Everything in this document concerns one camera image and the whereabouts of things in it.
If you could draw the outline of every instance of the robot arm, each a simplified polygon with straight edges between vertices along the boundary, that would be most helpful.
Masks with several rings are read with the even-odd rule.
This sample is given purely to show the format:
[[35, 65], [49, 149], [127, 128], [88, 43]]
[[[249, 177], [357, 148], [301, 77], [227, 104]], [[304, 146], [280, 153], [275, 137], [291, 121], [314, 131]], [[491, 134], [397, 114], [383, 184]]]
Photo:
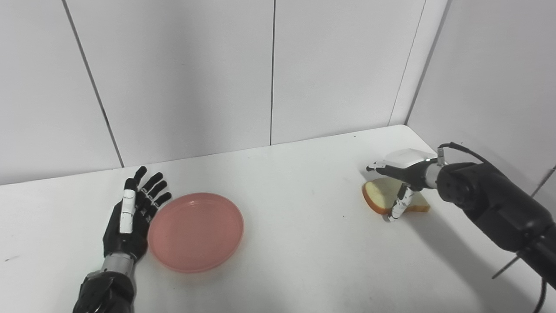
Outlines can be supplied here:
[[105, 260], [99, 271], [92, 272], [81, 284], [73, 313], [131, 313], [135, 288], [132, 271], [135, 263], [147, 252], [147, 232], [159, 206], [172, 195], [164, 193], [162, 173], [151, 177], [137, 191], [137, 185], [147, 172], [140, 167], [128, 178], [122, 200], [114, 206], [102, 238]]
[[[482, 163], [445, 164], [444, 147], [469, 153]], [[401, 159], [412, 161], [403, 163]], [[407, 149], [387, 155], [385, 161], [367, 170], [402, 180], [402, 189], [437, 189], [442, 200], [461, 208], [498, 247], [516, 252], [556, 288], [556, 227], [552, 215], [480, 155], [450, 143], [439, 147], [438, 157]]]

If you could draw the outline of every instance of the wall seam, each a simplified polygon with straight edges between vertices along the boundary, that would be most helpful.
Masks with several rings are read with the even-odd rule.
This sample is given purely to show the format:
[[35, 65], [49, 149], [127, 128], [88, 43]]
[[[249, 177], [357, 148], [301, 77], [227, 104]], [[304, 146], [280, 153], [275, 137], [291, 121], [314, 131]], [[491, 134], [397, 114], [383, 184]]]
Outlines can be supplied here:
[[452, 0], [448, 0], [446, 3], [446, 7], [444, 8], [444, 12], [442, 13], [442, 18], [440, 19], [440, 24], [438, 25], [438, 30], [436, 31], [436, 35], [434, 36], [433, 44], [430, 47], [429, 54], [426, 57], [425, 66], [423, 67], [423, 71], [421, 72], [421, 77], [419, 78], [419, 82], [417, 83], [417, 88], [415, 89], [415, 94], [413, 95], [413, 100], [411, 101], [411, 106], [409, 107], [408, 116], [405, 118], [404, 125], [407, 125], [409, 122], [409, 117], [413, 112], [413, 107], [415, 106], [415, 102], [417, 100], [417, 96], [419, 95], [419, 91], [421, 90], [421, 85], [423, 84], [423, 80], [426, 75], [426, 71], [429, 68], [430, 59], [433, 56], [434, 50], [436, 48], [436, 44], [438, 43], [438, 38], [440, 37], [440, 33], [442, 28], [444, 27], [444, 22], [446, 21], [446, 16], [448, 15], [448, 11], [450, 10], [450, 5]]
[[413, 34], [413, 40], [411, 41], [411, 47], [409, 48], [408, 58], [405, 60], [404, 71], [401, 73], [400, 85], [398, 85], [398, 91], [396, 92], [396, 98], [394, 99], [394, 104], [392, 105], [392, 111], [390, 111], [390, 117], [388, 118], [388, 126], [390, 126], [390, 121], [392, 120], [392, 114], [396, 108], [396, 102], [398, 101], [398, 96], [400, 95], [401, 83], [404, 81], [405, 70], [408, 68], [409, 58], [411, 57], [411, 51], [413, 50], [413, 44], [415, 43], [415, 38], [417, 38], [417, 32], [419, 31], [419, 25], [421, 25], [421, 18], [423, 17], [423, 12], [425, 11], [426, 0], [423, 2], [423, 7], [421, 8], [421, 15], [419, 15], [419, 21], [417, 21], [417, 28]]
[[276, 38], [276, 0], [274, 0], [274, 11], [272, 13], [272, 70], [270, 78], [270, 141], [272, 145], [272, 111], [274, 109], [274, 41]]
[[112, 127], [110, 126], [108, 116], [106, 115], [106, 110], [104, 108], [104, 105], [102, 104], [100, 94], [98, 93], [98, 88], [97, 88], [97, 85], [95, 83], [95, 79], [93, 78], [93, 73], [91, 72], [91, 68], [89, 67], [87, 57], [85, 56], [85, 51], [83, 50], [83, 46], [81, 45], [81, 40], [79, 39], [79, 35], [77, 34], [77, 29], [75, 27], [75, 23], [73, 22], [73, 18], [71, 16], [70, 8], [68, 7], [68, 4], [67, 4], [66, 0], [62, 0], [62, 4], [64, 6], [64, 10], [66, 10], [66, 16], [68, 17], [69, 25], [71, 26], [71, 29], [73, 31], [73, 35], [75, 36], [75, 40], [77, 42], [77, 47], [79, 48], [79, 52], [81, 53], [81, 58], [83, 59], [83, 63], [85, 64], [85, 69], [87, 70], [87, 74], [89, 75], [89, 80], [91, 81], [91, 85], [93, 87], [93, 91], [95, 92], [95, 96], [97, 98], [98, 105], [101, 109], [102, 116], [104, 117], [106, 127], [108, 128], [108, 133], [110, 134], [110, 139], [112, 139], [112, 145], [114, 146], [114, 149], [116, 150], [116, 155], [118, 156], [118, 160], [120, 161], [120, 166], [124, 167], [123, 160], [122, 160], [122, 155], [120, 154], [120, 150], [119, 150], [118, 145], [116, 143], [116, 138], [114, 137], [114, 133], [112, 132]]

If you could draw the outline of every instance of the bread slice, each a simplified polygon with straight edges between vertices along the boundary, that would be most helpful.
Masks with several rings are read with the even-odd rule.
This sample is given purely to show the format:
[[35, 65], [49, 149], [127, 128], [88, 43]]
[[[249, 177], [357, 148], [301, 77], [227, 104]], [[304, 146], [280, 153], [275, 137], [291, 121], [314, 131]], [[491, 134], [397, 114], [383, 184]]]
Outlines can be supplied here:
[[[378, 214], [388, 214], [396, 201], [396, 196], [401, 187], [398, 179], [384, 177], [366, 182], [363, 185], [363, 197], [371, 209]], [[420, 192], [413, 195], [406, 212], [428, 212], [429, 203]]]

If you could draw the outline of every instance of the black cable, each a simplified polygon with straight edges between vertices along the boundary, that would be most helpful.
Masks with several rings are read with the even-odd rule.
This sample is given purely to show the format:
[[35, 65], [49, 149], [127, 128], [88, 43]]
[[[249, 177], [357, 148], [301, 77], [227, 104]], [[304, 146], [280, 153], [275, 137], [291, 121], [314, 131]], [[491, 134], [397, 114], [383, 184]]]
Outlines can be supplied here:
[[462, 145], [459, 145], [457, 143], [452, 142], [452, 143], [449, 143], [449, 144], [442, 144], [442, 145], [438, 146], [438, 148], [446, 148], [446, 147], [452, 148], [454, 150], [458, 150], [458, 151], [461, 151], [461, 152], [464, 152], [464, 153], [467, 153], [467, 154], [470, 154], [470, 155], [474, 156], [475, 158], [477, 158], [479, 161], [481, 161], [485, 164], [492, 165], [490, 162], [488, 162], [487, 159], [483, 158], [478, 153], [475, 153], [472, 150], [470, 150], [469, 148], [466, 148], [466, 147], [464, 147]]
[[533, 311], [533, 313], [539, 313], [540, 309], [543, 308], [544, 305], [544, 299], [547, 297], [547, 281], [544, 280], [544, 278], [542, 279], [541, 283], [540, 283], [540, 297], [539, 297], [539, 302], [537, 302], [537, 306], [535, 307], [535, 310]]

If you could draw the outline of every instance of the white tabletop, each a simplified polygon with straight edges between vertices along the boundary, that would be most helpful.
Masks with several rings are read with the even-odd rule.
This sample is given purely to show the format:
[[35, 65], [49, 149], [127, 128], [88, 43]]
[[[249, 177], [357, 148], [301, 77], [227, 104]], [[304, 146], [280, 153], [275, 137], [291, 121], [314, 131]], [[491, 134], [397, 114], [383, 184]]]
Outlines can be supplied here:
[[[386, 223], [361, 195], [365, 167], [403, 148], [432, 151], [406, 126], [148, 165], [175, 197], [213, 192], [245, 220], [236, 253], [209, 272], [172, 272], [147, 253], [136, 313], [530, 312], [540, 278], [435, 190], [429, 213]], [[0, 186], [0, 311], [71, 312], [102, 264], [124, 168]], [[543, 311], [554, 311], [549, 287]]]

